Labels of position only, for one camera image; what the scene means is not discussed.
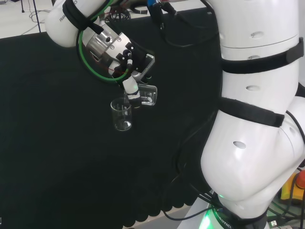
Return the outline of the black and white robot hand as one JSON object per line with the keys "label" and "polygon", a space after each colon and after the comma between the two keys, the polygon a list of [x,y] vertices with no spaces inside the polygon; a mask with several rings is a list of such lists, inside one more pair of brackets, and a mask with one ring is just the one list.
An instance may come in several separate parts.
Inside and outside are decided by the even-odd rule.
{"label": "black and white robot hand", "polygon": [[129,104],[133,109],[141,106],[154,106],[157,99],[157,87],[138,83],[132,76],[123,80],[123,103]]}

